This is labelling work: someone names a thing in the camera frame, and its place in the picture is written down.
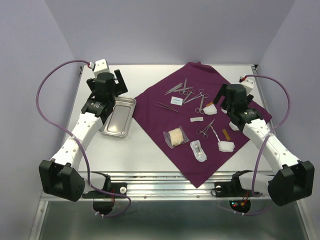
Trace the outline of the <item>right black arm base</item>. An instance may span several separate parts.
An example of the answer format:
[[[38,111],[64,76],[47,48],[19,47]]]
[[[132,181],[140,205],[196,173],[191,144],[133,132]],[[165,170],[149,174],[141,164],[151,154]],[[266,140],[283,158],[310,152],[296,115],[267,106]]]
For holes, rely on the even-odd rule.
[[[210,191],[211,195],[217,198],[245,197],[248,190],[242,188],[240,176],[252,173],[252,170],[237,171],[232,175],[230,181],[219,181],[214,183],[214,188]]]

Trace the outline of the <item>small steel scissors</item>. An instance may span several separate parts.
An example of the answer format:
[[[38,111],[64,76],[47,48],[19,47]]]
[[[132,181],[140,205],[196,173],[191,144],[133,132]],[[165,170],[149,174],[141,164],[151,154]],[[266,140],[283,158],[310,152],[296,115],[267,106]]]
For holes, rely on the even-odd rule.
[[[184,104],[186,102],[186,100],[190,97],[191,94],[195,94],[196,93],[196,90],[194,89],[189,89],[189,92],[188,94],[186,95],[186,97],[183,99],[182,103]]]

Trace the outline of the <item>small white gauze roll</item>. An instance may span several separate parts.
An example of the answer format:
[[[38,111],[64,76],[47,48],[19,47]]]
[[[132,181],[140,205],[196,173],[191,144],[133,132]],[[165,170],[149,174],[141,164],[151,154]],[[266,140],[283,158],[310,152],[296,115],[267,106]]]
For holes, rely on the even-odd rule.
[[[190,118],[190,122],[193,123],[193,122],[203,122],[204,121],[204,118],[203,117],[192,117]]]

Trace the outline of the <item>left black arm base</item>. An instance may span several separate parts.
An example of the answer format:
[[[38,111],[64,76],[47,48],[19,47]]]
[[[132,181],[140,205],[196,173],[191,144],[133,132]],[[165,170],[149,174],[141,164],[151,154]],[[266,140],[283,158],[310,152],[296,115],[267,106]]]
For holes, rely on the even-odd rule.
[[[118,195],[126,195],[128,184],[126,182],[114,182],[111,180],[111,176],[107,173],[93,171],[90,173],[90,182],[99,190],[118,194]],[[83,190],[82,196],[83,199],[124,199],[124,196],[113,196],[109,194],[105,194],[92,188],[88,183],[87,179],[85,179],[85,188]]]

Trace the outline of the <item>purple surgical drape cloth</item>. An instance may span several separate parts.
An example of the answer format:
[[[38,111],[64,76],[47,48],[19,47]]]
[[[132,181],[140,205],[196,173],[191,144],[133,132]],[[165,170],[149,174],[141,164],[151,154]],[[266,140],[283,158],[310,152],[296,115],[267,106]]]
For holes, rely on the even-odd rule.
[[[134,171],[180,171],[195,187],[216,171],[252,170],[258,150],[241,132],[231,130],[221,110],[196,112],[216,96],[222,84],[250,74],[249,65],[138,66],[129,85],[136,100],[129,165]],[[189,143],[170,148],[164,133],[182,127],[190,142],[199,141],[206,161],[196,160]]]

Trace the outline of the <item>steel hemostat clamp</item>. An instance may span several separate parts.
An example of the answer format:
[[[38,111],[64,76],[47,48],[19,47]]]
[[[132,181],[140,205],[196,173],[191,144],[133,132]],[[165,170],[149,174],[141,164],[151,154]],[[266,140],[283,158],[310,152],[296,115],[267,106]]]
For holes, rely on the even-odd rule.
[[[208,139],[209,136],[207,135],[207,131],[208,131],[208,129],[212,126],[212,124],[214,123],[214,121],[215,121],[215,119],[213,119],[213,120],[205,127],[205,129],[203,129],[203,130],[198,129],[198,130],[196,131],[196,134],[197,134],[197,135],[202,135],[202,138],[203,138],[204,140]]]

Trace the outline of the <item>long steel forceps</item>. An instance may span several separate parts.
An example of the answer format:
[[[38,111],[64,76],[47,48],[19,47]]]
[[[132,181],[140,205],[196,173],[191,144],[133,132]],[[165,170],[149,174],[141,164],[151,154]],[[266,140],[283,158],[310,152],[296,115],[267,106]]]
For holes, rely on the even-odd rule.
[[[193,100],[195,100],[195,99],[197,99],[197,98],[200,98],[200,97],[204,97],[204,98],[208,98],[209,97],[209,95],[207,94],[207,93],[204,93],[204,89],[199,89],[199,93],[198,93],[198,95],[196,95],[196,96],[194,96],[193,98],[191,98],[191,99],[189,99],[189,100],[187,100],[187,101],[185,101],[184,103],[186,104],[186,103],[188,103],[188,102],[191,102],[191,101],[193,101]]]

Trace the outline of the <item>clear suture packet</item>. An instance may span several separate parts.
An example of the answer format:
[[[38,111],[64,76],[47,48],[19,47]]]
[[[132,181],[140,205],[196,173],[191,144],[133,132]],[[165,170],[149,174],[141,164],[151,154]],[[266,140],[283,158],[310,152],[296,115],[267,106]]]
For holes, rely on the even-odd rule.
[[[195,140],[190,142],[190,147],[192,149],[192,152],[194,154],[195,159],[203,163],[207,160],[207,155],[205,154],[204,150],[202,149],[201,143],[199,140]]]

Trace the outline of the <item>white blue label packet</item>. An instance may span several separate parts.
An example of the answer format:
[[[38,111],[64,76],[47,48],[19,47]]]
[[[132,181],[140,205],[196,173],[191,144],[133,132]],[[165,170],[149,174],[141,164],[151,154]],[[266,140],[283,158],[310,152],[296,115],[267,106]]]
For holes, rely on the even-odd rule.
[[[183,105],[183,99],[179,98],[179,97],[172,96],[171,100],[170,100],[170,103],[172,105],[182,106]]]

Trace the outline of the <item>white gauze pad lower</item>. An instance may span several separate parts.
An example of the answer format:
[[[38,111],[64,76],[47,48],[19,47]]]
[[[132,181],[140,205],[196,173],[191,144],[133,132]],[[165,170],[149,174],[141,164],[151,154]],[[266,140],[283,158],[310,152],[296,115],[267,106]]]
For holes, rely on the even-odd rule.
[[[219,141],[218,150],[224,153],[232,153],[235,149],[235,144],[230,141]]]

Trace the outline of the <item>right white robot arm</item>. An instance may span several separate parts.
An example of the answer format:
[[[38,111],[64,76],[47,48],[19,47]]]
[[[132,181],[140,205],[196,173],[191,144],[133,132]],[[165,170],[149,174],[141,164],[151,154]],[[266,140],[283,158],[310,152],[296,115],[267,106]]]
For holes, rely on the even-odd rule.
[[[310,161],[301,161],[292,154],[268,128],[263,115],[250,108],[253,99],[241,84],[223,84],[214,104],[221,97],[221,107],[227,111],[230,121],[262,151],[273,175],[243,170],[232,175],[230,181],[216,182],[216,197],[242,197],[264,194],[270,196],[277,206],[309,197],[313,191],[315,168]]]

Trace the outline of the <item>straight steel scissors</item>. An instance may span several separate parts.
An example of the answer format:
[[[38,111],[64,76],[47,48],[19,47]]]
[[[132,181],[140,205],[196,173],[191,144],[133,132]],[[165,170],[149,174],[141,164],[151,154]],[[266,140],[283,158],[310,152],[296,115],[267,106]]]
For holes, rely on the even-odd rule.
[[[188,94],[188,91],[187,91],[187,78],[185,79],[183,88],[179,91],[179,94],[180,95],[185,95],[185,96]]]

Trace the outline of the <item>thin steel tweezers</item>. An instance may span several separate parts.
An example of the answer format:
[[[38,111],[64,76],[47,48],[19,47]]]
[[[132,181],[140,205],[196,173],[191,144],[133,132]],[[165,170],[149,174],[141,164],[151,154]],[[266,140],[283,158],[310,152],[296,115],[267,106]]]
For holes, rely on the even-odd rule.
[[[163,104],[163,103],[160,103],[160,102],[157,102],[157,103],[155,104],[155,106],[160,107],[160,108],[163,108],[163,109],[166,109],[166,110],[169,110],[169,111],[173,111],[173,112],[177,112],[177,113],[178,113],[177,110],[175,110],[175,109],[173,109],[172,107],[167,106],[167,105],[165,105],[165,104]]]

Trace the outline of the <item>stainless steel instrument tray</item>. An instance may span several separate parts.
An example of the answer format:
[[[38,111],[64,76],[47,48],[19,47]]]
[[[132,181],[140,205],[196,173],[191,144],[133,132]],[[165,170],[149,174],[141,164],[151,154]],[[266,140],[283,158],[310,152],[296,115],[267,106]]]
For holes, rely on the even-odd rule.
[[[99,131],[106,136],[120,139],[126,138],[129,133],[136,103],[136,100],[131,97],[116,97],[113,112]]]

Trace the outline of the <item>steel bandage scissors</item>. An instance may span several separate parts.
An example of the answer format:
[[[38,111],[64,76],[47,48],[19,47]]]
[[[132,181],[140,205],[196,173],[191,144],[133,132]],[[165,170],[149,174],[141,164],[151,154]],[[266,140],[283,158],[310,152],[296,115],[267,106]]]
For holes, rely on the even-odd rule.
[[[201,98],[199,107],[195,109],[196,113],[204,114],[203,103],[204,103],[204,97]]]

